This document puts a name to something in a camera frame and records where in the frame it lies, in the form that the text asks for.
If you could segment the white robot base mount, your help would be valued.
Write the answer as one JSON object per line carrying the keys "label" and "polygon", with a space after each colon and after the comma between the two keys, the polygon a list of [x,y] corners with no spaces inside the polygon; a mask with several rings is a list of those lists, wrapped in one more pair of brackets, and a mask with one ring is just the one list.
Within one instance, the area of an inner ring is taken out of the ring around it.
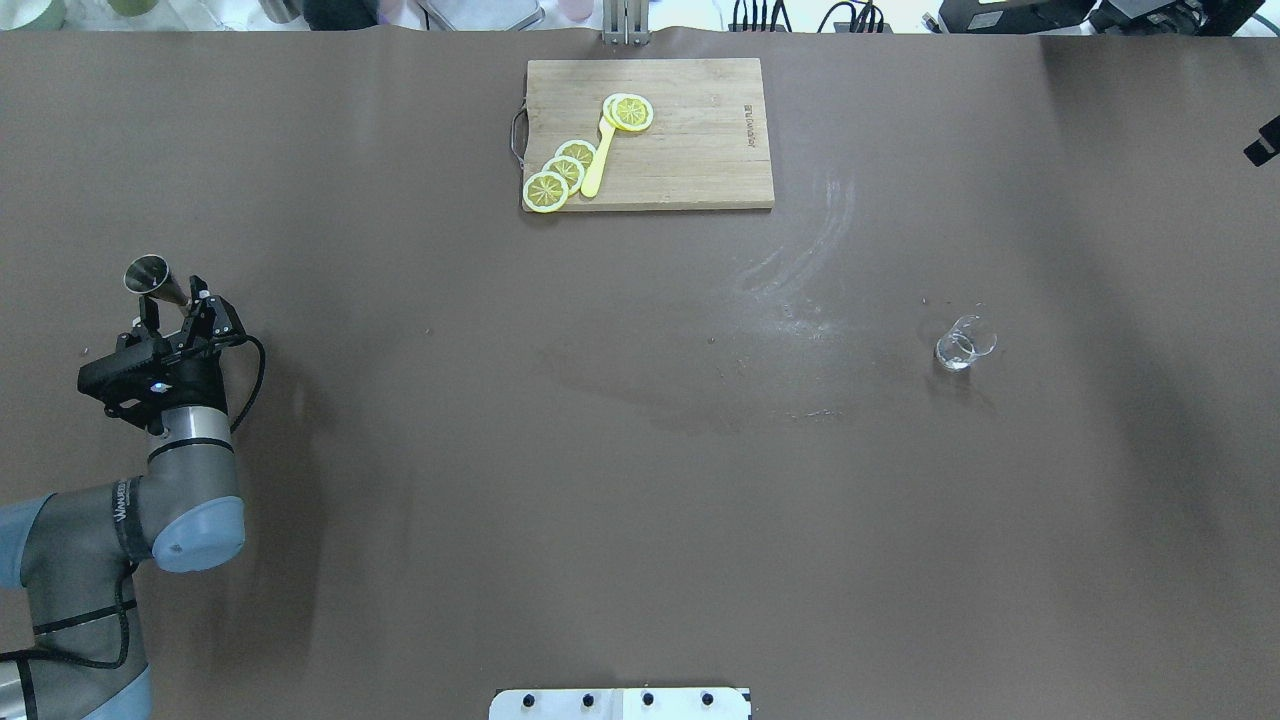
{"label": "white robot base mount", "polygon": [[498,692],[489,719],[751,719],[733,687],[532,688]]}

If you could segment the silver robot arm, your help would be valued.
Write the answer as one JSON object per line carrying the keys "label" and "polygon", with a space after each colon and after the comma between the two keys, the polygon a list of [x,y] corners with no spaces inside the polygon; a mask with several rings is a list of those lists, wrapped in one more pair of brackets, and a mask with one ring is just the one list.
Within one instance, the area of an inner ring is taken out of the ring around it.
{"label": "silver robot arm", "polygon": [[136,570],[204,571],[244,544],[220,356],[250,336],[197,275],[187,291],[169,277],[125,287],[140,314],[77,388],[147,434],[146,468],[3,509],[3,585],[26,592],[35,637],[3,655],[5,719],[146,719]]}

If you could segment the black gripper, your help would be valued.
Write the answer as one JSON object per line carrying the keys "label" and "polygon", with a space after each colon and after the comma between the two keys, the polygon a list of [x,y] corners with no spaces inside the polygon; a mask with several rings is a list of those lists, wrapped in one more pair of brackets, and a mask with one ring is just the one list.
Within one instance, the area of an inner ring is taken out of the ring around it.
{"label": "black gripper", "polygon": [[[246,343],[247,332],[234,306],[198,275],[189,277],[189,291],[180,350],[172,346],[164,375],[147,388],[118,383],[104,396],[86,395],[102,405],[106,416],[159,433],[161,415],[169,410],[188,406],[228,410],[220,354],[215,350]],[[138,296],[136,336],[161,337],[159,305],[150,295]]]}

